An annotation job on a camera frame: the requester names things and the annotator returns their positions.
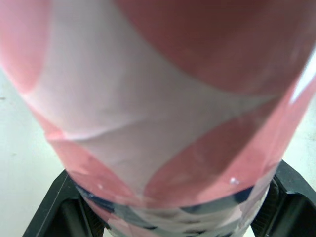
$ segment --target black holder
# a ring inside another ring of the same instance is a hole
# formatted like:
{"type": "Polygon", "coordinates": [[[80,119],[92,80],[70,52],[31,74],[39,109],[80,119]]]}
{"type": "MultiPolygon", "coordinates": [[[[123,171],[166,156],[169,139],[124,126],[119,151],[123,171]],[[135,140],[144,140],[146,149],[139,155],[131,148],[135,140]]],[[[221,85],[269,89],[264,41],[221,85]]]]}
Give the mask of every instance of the black holder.
{"type": "MultiPolygon", "coordinates": [[[[284,161],[251,224],[256,237],[316,237],[316,192],[284,161]]],[[[103,222],[63,171],[53,182],[23,237],[102,237],[103,222]]]]}

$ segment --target white wall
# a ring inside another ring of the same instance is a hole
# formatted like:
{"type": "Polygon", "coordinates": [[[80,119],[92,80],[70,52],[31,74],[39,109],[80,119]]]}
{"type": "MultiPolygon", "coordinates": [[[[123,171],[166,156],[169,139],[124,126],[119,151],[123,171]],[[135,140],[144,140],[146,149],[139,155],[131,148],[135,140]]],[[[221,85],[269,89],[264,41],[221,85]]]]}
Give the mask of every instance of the white wall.
{"type": "MultiPolygon", "coordinates": [[[[316,190],[315,118],[316,98],[284,158],[316,190]]],[[[0,72],[0,236],[22,236],[62,170],[43,131],[0,72]]]]}

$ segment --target cylindrical object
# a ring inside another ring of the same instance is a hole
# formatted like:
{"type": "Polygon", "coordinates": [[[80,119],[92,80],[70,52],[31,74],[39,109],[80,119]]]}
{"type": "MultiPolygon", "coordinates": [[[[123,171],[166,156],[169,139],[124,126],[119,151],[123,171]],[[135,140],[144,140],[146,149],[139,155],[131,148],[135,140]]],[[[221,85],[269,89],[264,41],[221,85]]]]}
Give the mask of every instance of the cylindrical object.
{"type": "Polygon", "coordinates": [[[314,0],[1,0],[0,62],[118,237],[238,237],[316,81],[314,0]]]}

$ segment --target white pattern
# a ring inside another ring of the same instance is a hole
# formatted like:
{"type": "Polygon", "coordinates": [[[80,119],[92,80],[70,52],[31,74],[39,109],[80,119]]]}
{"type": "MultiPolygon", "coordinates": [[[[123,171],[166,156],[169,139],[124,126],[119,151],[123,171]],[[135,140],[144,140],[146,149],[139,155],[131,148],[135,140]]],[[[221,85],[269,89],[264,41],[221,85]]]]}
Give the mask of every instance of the white pattern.
{"type": "Polygon", "coordinates": [[[54,1],[44,73],[26,95],[136,193],[210,129],[271,96],[222,92],[178,70],[110,0],[54,1]]]}

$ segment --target pink wrap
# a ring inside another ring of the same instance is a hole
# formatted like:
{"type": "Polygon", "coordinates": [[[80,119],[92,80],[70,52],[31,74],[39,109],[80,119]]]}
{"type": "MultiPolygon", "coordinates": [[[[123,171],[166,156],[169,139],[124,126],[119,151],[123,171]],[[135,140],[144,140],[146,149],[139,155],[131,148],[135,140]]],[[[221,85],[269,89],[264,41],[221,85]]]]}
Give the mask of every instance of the pink wrap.
{"type": "Polygon", "coordinates": [[[0,63],[118,237],[241,236],[315,41],[315,0],[0,0],[0,63]]]}

